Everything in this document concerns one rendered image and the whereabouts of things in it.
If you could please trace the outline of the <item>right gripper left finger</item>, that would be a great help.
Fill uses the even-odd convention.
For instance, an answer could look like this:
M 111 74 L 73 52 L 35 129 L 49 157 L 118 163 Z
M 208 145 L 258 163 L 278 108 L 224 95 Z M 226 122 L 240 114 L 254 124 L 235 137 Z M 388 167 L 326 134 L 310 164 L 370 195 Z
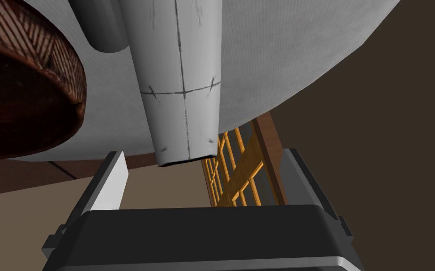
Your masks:
M 88 211 L 119 209 L 128 176 L 124 153 L 108 153 L 70 213 L 65 227 Z

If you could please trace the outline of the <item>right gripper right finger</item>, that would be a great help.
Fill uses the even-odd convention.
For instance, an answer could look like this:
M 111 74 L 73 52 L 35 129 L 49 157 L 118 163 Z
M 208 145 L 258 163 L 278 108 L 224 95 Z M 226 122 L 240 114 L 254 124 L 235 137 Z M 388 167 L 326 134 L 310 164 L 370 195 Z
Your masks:
M 279 173 L 290 205 L 317 205 L 333 219 L 338 216 L 296 149 L 284 149 Z

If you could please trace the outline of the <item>wooden door with glass panes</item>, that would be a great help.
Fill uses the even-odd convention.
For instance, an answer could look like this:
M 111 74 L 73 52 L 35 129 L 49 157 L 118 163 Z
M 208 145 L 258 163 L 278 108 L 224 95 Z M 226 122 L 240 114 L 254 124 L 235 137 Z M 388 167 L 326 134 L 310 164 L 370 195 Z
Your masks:
M 247 205 L 244 190 L 251 188 L 253 199 L 263 205 L 263 194 L 257 189 L 255 176 L 264 170 L 277 205 L 287 205 L 285 189 L 279 173 L 283 148 L 271 113 L 266 112 L 250 121 L 252 134 L 243 144 L 239 128 L 218 137 L 217 157 L 201 160 L 212 207 L 236 206 L 241 200 Z

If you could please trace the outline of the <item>brown round wicker basket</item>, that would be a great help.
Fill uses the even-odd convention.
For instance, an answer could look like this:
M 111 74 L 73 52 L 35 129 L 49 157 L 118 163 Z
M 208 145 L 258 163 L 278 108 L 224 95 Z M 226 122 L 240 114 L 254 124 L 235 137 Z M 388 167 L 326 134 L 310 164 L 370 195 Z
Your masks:
M 68 39 L 24 0 L 0 0 L 0 159 L 70 139 L 84 121 L 86 96 Z

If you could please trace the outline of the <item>white round table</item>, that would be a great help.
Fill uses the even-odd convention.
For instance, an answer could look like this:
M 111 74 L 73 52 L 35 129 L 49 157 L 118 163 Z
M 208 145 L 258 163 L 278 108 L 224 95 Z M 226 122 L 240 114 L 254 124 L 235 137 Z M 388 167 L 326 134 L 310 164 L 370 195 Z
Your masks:
M 25 0 L 87 77 L 82 127 L 23 161 L 215 156 L 219 133 L 269 111 L 357 50 L 400 0 L 116 0 L 129 44 L 94 49 L 68 0 Z

